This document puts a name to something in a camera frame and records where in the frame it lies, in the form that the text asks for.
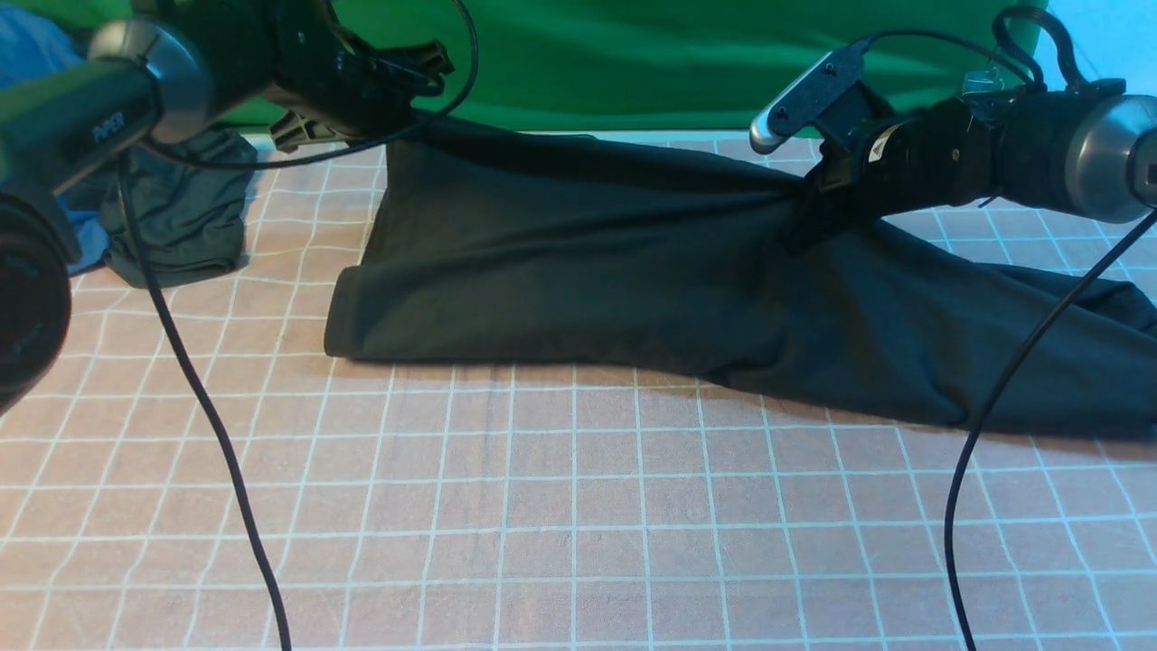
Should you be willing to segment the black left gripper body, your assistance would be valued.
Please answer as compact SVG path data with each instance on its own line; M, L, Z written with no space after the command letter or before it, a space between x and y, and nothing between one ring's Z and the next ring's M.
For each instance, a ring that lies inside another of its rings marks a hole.
M361 143L417 123L410 96L375 77L375 49L340 24L330 1L268 5L277 66L266 99L286 114L268 128L278 151Z

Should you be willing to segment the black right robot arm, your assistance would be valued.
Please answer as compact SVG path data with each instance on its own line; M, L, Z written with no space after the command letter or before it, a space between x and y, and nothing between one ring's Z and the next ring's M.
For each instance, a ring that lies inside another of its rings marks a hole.
M1128 223L1154 209L1154 97L1123 80L966 93L908 114L840 119L781 241L793 254L905 212L1000 198Z

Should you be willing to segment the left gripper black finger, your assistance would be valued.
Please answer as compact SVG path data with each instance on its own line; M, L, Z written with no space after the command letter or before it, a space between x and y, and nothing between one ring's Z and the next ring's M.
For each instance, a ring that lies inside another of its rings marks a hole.
M442 95L445 77L454 71L445 45L439 40L422 42L410 49L375 51L375 77L410 96Z

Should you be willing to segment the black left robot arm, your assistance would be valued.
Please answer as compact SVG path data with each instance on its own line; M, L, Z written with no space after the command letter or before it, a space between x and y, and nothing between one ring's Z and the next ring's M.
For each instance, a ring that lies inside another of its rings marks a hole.
M375 49L329 1L137 1L86 62L3 91L3 409L53 367L81 244L58 194L137 143L174 145L265 98L360 151L420 127L454 71L441 42Z

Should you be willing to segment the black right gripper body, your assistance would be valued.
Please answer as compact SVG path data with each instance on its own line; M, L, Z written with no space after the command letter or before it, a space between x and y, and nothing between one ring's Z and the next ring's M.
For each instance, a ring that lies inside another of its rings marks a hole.
M957 197L959 108L935 104L887 125L871 125L848 154L821 147L804 178L802 201L782 243L790 254L901 212Z

